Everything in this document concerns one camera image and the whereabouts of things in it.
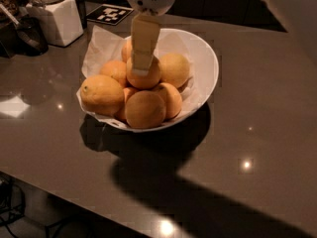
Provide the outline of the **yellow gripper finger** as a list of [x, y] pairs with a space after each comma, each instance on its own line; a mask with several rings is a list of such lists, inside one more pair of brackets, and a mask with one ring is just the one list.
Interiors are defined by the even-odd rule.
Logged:
[[138, 14], [132, 20], [132, 71], [146, 76], [153, 62], [159, 39], [160, 25], [157, 17]]

